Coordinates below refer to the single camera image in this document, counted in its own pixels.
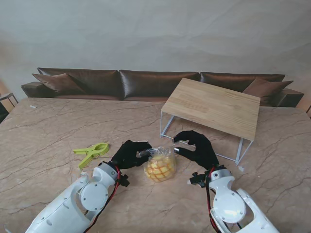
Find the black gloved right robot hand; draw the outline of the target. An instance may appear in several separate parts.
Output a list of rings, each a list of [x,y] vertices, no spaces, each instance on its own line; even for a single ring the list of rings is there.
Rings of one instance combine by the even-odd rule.
[[[182,131],[173,138],[173,141],[188,141],[188,145],[195,145],[194,151],[182,147],[174,148],[174,151],[175,153],[196,162],[206,170],[210,170],[212,167],[217,167],[219,165],[219,161],[211,142],[203,134],[193,130]]]

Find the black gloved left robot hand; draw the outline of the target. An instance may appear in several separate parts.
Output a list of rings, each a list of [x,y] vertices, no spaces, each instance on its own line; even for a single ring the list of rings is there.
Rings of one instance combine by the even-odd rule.
[[[149,158],[146,156],[137,157],[137,153],[151,148],[152,146],[146,141],[138,142],[127,140],[111,158],[109,164],[112,167],[117,167],[119,170],[141,166],[147,162]]]

